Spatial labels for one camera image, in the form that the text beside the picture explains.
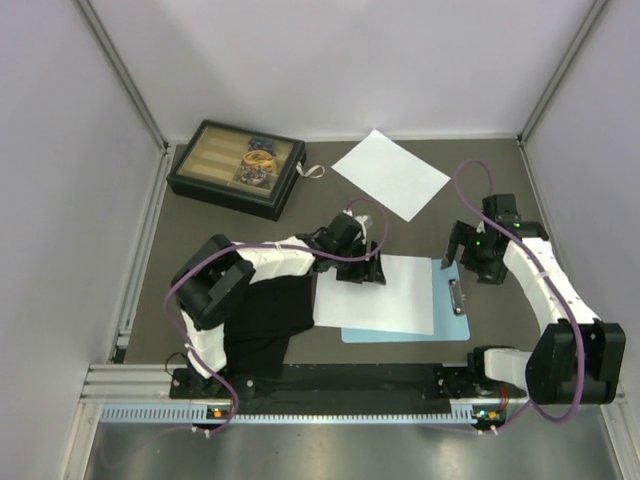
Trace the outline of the light blue clipboard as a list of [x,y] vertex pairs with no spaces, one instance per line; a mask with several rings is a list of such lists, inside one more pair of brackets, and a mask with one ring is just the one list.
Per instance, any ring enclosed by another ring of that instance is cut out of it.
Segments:
[[[464,308],[459,269],[456,263],[449,268],[440,267],[441,260],[432,260],[434,333],[431,335],[385,332],[376,330],[341,330],[341,340],[346,344],[410,343],[410,342],[460,342],[470,339],[470,328]],[[454,310],[450,283],[454,282],[460,300]]]

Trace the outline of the white paper sheet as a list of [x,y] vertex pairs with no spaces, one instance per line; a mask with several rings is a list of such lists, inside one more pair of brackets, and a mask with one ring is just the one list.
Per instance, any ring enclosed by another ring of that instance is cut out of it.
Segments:
[[339,281],[334,273],[317,277],[317,326],[406,334],[434,333],[432,260],[384,255],[384,285]]
[[378,130],[372,130],[332,169],[406,222],[450,181]]

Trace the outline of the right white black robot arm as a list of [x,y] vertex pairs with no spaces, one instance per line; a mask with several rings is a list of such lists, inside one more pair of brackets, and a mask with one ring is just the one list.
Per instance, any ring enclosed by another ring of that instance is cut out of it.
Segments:
[[626,347],[623,328],[603,321],[579,296],[548,233],[541,223],[522,219],[514,195],[484,198],[480,213],[477,226],[453,224],[441,266],[459,263],[486,285],[500,285],[512,275],[532,308],[540,338],[530,352],[475,348],[468,356],[469,388],[487,396],[507,383],[537,405],[611,403]]

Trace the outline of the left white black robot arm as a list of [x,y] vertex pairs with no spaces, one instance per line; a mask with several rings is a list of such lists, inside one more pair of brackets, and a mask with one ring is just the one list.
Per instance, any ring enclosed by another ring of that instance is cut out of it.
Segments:
[[182,319],[187,362],[173,375],[172,397],[212,398],[243,380],[278,378],[290,339],[314,325],[316,275],[333,269],[339,281],[385,284],[370,224],[344,210],[326,227],[278,242],[207,240],[165,298]]

